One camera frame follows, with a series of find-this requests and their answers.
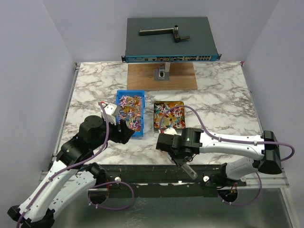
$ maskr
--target wooden plank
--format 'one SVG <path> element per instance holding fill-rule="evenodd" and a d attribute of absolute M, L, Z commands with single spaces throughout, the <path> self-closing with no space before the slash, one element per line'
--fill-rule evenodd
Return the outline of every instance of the wooden plank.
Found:
<path fill-rule="evenodd" d="M 145 91 L 198 89 L 193 63 L 171 63 L 169 81 L 154 81 L 153 71 L 159 66 L 164 64 L 129 64 L 127 89 Z"/>

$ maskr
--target cable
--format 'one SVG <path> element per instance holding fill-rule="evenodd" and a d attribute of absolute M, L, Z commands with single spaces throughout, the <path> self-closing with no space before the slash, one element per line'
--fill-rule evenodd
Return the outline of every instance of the cable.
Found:
<path fill-rule="evenodd" d="M 105 113 L 105 109 L 104 107 L 102 106 L 102 103 L 101 102 L 98 102 L 99 106 L 101 107 L 102 111 Z M 58 176 L 59 174 L 63 173 L 64 171 L 67 171 L 69 169 L 72 169 L 76 166 L 79 166 L 79 165 L 83 165 L 84 163 L 86 162 L 89 162 L 90 160 L 92 160 L 93 158 L 95 158 L 96 156 L 98 156 L 103 150 L 104 148 L 106 147 L 106 144 L 108 142 L 108 139 L 109 139 L 109 133 L 110 133 L 110 129 L 109 129 L 109 120 L 108 120 L 108 117 L 107 115 L 104 115 L 104 119 L 105 119 L 105 125 L 106 125 L 106 133 L 105 133 L 105 139 L 104 139 L 104 144 L 102 145 L 102 147 L 100 148 L 100 150 L 94 154 L 92 157 L 84 160 L 84 161 L 81 161 L 81 162 L 78 162 L 78 163 L 75 163 L 74 165 L 70 165 L 70 166 L 67 166 L 65 167 L 64 169 L 56 172 L 54 175 L 52 175 L 51 177 L 49 177 L 49 182 L 45 182 L 44 185 L 42 185 L 42 187 L 39 189 L 39 191 L 36 193 L 36 195 L 33 197 L 33 199 L 31 200 L 31 202 L 25 207 L 26 208 L 26 211 L 23 212 L 21 214 L 21 216 L 19 217 L 18 221 L 17 221 L 17 226 L 16 228 L 19 228 L 20 224 L 21 224 L 21 221 L 22 219 L 24 218 L 24 215 L 26 214 L 26 212 L 28 210 L 30 210 L 30 207 L 33 205 L 33 203 L 36 201 L 36 199 L 38 198 L 38 196 L 42 193 L 42 191 L 45 189 L 45 187 L 56 177 Z"/>
<path fill-rule="evenodd" d="M 163 114 L 163 116 L 162 116 L 162 118 L 161 118 L 161 120 L 160 120 L 160 131 L 161 131 L 161 133 L 163 133 L 163 130 L 161 129 L 161 124 L 162 124 L 163 118 L 166 116 L 166 114 L 167 114 L 168 112 L 172 111 L 172 110 L 175 109 L 175 108 L 180 108 L 180 107 L 185 107 L 185 108 L 188 108 L 188 109 L 192 110 L 192 111 L 194 112 L 194 114 L 197 116 L 197 118 L 198 118 L 198 120 L 199 120 L 199 122 L 200 122 L 200 125 L 201 125 L 201 127 L 203 128 L 203 130 L 206 132 L 206 134 L 209 135 L 211 138 L 214 138 L 214 139 L 216 139 L 216 140 L 219 139 L 218 137 L 216 137 L 215 135 L 211 134 L 211 133 L 207 130 L 207 128 L 206 128 L 205 125 L 203 124 L 203 122 L 202 122 L 202 120 L 201 120 L 201 118 L 200 118 L 198 112 L 195 111 L 195 109 L 193 109 L 193 108 L 191 108 L 190 106 L 187 106 L 187 105 L 178 105 L 178 106 L 175 106 L 175 107 L 173 107 L 173 108 L 170 108 L 168 111 L 166 111 L 166 112 Z M 250 141 L 233 140 L 233 139 L 223 139 L 223 138 L 221 138 L 221 141 L 229 142 L 229 143 L 232 142 L 232 143 L 242 143 L 242 144 L 254 144 L 254 142 L 250 142 Z M 286 158 L 281 159 L 281 162 L 290 159 L 290 158 L 295 154 L 295 148 L 294 148 L 292 145 L 287 144 L 287 143 L 284 143 L 284 142 L 269 142 L 269 141 L 262 141 L 262 142 L 257 142 L 257 144 L 271 144 L 271 145 L 281 145 L 281 146 L 287 146 L 287 147 L 289 147 L 289 148 L 291 149 L 290 155 L 288 155 Z"/>
<path fill-rule="evenodd" d="M 89 206 L 93 205 L 93 206 L 96 207 L 96 209 L 98 207 L 98 208 L 103 208 L 103 209 L 107 209 L 107 210 L 124 210 L 124 209 L 130 207 L 133 204 L 133 202 L 134 202 L 134 191 L 133 191 L 132 187 L 128 183 L 125 183 L 125 182 L 122 182 L 122 181 L 111 181 L 111 182 L 106 182 L 106 183 L 103 183 L 103 184 L 95 185 L 93 188 L 98 188 L 98 187 L 101 187 L 101 186 L 104 186 L 104 185 L 107 185 L 107 184 L 124 184 L 124 185 L 128 186 L 129 189 L 131 190 L 131 193 L 132 193 L 131 202 L 128 205 L 126 205 L 126 206 L 124 206 L 122 208 L 108 208 L 108 207 L 100 206 L 98 204 L 93 204 L 91 202 L 90 195 L 88 195 L 88 199 L 90 201 Z"/>
<path fill-rule="evenodd" d="M 256 197 L 253 200 L 251 200 L 247 203 L 231 203 L 231 202 L 227 202 L 227 201 L 223 200 L 223 198 L 221 198 L 221 196 L 219 194 L 218 194 L 218 197 L 221 199 L 221 201 L 223 203 L 226 203 L 230 206 L 243 207 L 243 206 L 248 206 L 250 204 L 253 204 L 254 202 L 256 202 L 261 197 L 262 189 L 263 189 L 262 180 L 261 180 L 261 178 L 260 178 L 260 176 L 258 175 L 257 172 L 256 172 L 256 175 L 257 175 L 258 181 L 260 182 L 260 188 L 259 188 L 258 194 L 256 195 Z"/>

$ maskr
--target blue tray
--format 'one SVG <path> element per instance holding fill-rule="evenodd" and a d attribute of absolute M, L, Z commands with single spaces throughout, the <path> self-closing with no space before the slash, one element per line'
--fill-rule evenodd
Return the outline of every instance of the blue tray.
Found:
<path fill-rule="evenodd" d="M 138 96 L 142 97 L 142 120 L 141 120 L 141 131 L 140 132 L 135 132 L 132 137 L 143 137 L 143 109 L 145 107 L 144 104 L 144 91 L 143 90 L 117 90 L 117 95 L 116 95 L 116 104 L 119 105 L 119 100 L 122 98 L 122 96 Z"/>

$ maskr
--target table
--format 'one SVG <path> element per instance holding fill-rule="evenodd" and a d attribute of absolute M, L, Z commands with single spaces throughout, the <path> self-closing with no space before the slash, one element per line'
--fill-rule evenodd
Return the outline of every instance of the table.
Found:
<path fill-rule="evenodd" d="M 115 102 L 117 90 L 126 89 L 126 63 L 82 63 L 68 109 L 60 147 L 71 139 L 89 115 L 101 115 L 99 101 Z M 126 145 L 109 141 L 108 148 L 91 162 L 99 164 L 171 164 L 165 152 L 155 149 L 158 133 L 153 130 L 153 102 L 183 101 L 196 109 L 206 127 L 215 133 L 261 134 L 255 109 L 239 62 L 194 63 L 198 90 L 145 92 L 144 137 Z M 196 116 L 185 110 L 187 127 L 200 127 Z M 200 154 L 193 164 L 222 164 L 236 155 Z"/>

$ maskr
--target marble table top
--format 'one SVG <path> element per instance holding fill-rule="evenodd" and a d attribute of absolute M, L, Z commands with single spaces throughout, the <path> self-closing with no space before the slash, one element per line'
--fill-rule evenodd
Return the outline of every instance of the marble table top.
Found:
<path fill-rule="evenodd" d="M 117 90 L 127 88 L 126 63 L 82 63 L 67 113 L 60 142 L 71 139 L 89 115 L 100 115 L 99 101 L 115 103 Z M 144 137 L 126 145 L 109 141 L 108 148 L 91 162 L 99 164 L 171 164 L 165 152 L 155 149 L 158 133 L 153 130 L 154 101 L 183 101 L 196 109 L 206 127 L 215 133 L 260 134 L 257 116 L 239 62 L 194 63 L 198 90 L 145 92 Z M 190 110 L 185 110 L 187 127 L 200 128 Z M 237 155 L 209 153 L 197 155 L 192 164 L 222 164 Z"/>

